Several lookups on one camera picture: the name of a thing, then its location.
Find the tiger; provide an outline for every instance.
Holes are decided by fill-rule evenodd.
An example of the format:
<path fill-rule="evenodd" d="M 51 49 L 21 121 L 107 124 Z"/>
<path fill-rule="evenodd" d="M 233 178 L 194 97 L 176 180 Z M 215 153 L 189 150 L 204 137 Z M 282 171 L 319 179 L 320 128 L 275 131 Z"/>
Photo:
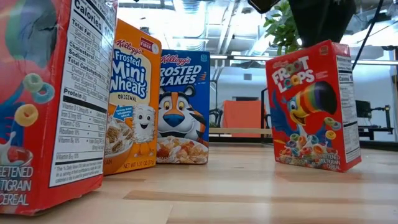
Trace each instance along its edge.
<path fill-rule="evenodd" d="M 191 85 L 184 91 L 165 91 L 160 88 L 158 137 L 186 138 L 208 147 L 208 142 L 203 140 L 207 122 L 189 103 L 189 98 L 193 96 L 195 88 Z"/>

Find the cereal box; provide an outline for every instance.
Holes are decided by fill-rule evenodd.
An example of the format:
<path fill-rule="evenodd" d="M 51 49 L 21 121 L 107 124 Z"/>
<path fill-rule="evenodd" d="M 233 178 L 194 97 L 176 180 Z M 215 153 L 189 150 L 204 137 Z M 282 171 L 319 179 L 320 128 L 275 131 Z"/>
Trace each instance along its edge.
<path fill-rule="evenodd" d="M 325 41 L 266 70 L 277 162 L 339 172 L 361 162 L 347 45 Z"/>
<path fill-rule="evenodd" d="M 161 43 L 118 20 L 104 175 L 154 166 Z"/>
<path fill-rule="evenodd" d="M 157 162 L 206 164 L 209 52 L 163 50 L 161 62 Z"/>
<path fill-rule="evenodd" d="M 100 187 L 116 1 L 0 1 L 0 213 Z"/>

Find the nutrition facts panel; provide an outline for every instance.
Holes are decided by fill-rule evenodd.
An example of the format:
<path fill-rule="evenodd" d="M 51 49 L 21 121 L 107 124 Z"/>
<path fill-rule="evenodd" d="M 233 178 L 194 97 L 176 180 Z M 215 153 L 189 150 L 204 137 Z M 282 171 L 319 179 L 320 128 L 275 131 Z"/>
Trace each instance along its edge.
<path fill-rule="evenodd" d="M 354 79 L 349 57 L 337 56 L 338 81 L 340 88 L 341 113 L 343 114 L 343 132 L 346 162 L 360 156 L 358 119 L 354 97 Z"/>
<path fill-rule="evenodd" d="M 102 174 L 116 10 L 71 1 L 50 187 Z"/>

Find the wooden table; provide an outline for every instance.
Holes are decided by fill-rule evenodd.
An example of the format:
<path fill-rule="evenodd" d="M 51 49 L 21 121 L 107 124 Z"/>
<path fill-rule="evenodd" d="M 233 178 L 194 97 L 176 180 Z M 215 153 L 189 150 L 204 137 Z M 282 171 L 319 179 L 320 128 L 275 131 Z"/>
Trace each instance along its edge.
<path fill-rule="evenodd" d="M 1 224 L 397 224 L 398 153 L 365 149 L 345 174 L 276 164 L 271 147 L 212 144 L 205 166 L 105 178 L 41 217 Z"/>

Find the blue cereal box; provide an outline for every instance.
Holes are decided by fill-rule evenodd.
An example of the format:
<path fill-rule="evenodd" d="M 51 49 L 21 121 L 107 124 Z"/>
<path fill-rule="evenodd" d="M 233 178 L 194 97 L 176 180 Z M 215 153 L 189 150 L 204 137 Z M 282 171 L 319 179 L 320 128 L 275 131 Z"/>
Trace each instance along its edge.
<path fill-rule="evenodd" d="M 157 163 L 207 163 L 209 107 L 209 52 L 163 50 Z"/>

